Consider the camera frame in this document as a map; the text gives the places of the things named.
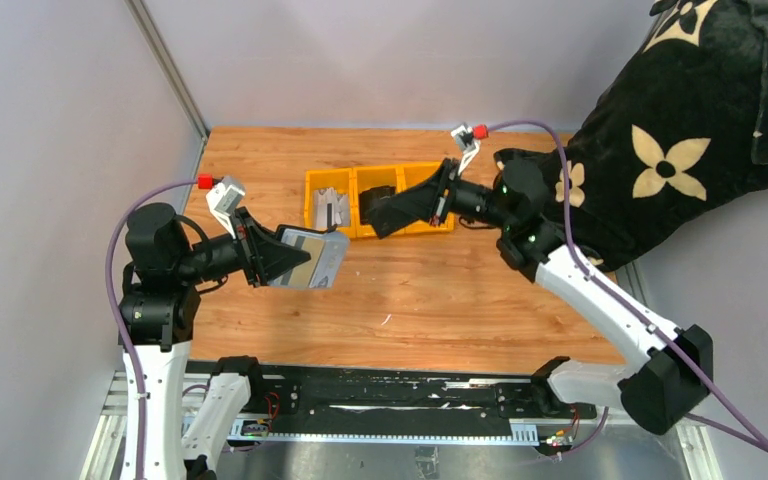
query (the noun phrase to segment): wood surface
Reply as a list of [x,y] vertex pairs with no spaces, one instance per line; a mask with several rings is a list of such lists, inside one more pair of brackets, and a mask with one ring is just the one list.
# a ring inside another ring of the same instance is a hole
[[[494,134],[465,178],[492,182],[493,152],[505,147],[549,151],[553,144],[547,135]],[[446,156],[459,152],[443,131],[227,127],[211,133],[199,172],[236,177],[251,214],[274,228],[303,224],[306,170]],[[223,233],[203,191],[193,190],[185,213],[208,235]],[[621,363],[564,302],[508,269],[497,237],[457,226],[448,234],[355,240],[328,291],[253,289],[234,274],[203,297],[192,356],[494,373],[529,373],[557,355]]]

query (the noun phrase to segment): black pillow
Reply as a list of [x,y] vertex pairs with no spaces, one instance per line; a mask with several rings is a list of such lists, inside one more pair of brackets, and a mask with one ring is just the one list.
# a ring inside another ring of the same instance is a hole
[[[566,150],[573,237],[614,270],[685,222],[768,188],[768,0],[662,0],[640,50],[599,98]],[[537,161],[557,196],[557,151],[506,149]]]

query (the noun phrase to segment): black item in bin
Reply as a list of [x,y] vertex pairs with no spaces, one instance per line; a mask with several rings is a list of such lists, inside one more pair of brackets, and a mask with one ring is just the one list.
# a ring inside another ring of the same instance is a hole
[[396,194],[396,187],[390,185],[382,185],[380,187],[370,188],[361,192],[358,196],[358,209],[360,210],[360,224],[369,225],[369,216],[367,212],[374,207],[379,201],[392,197]]

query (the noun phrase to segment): metal corner post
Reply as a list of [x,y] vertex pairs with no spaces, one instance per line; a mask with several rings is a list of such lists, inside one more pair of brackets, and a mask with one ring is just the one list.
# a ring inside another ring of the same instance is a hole
[[143,0],[125,0],[125,3],[131,10],[131,14],[134,16],[137,26],[140,27],[140,31],[143,32],[146,42],[149,44],[149,47],[151,47],[151,51],[154,53],[157,62],[160,64],[160,68],[163,70],[164,75],[166,75],[167,80],[169,80],[169,84],[175,92],[175,96],[178,97],[181,106],[184,108],[187,118],[190,119],[193,128],[201,137],[202,143],[206,143],[207,137],[210,135],[210,130],[207,128],[207,124],[201,116],[201,112],[193,100],[192,95],[190,95],[190,91],[187,89],[184,79],[178,71],[178,67],[175,66],[175,62],[172,60],[172,56],[169,54],[169,50],[163,42],[163,37],[161,37],[160,32],[157,30],[157,26],[154,24],[154,20],[152,20],[145,2]]

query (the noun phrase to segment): gray floor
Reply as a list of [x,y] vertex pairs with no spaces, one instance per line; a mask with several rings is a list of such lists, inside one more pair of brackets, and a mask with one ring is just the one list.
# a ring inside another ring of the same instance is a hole
[[654,437],[637,427],[608,428],[557,464],[528,465],[534,458],[533,449],[522,447],[276,443],[223,455],[217,474],[222,480],[689,479],[675,435]]

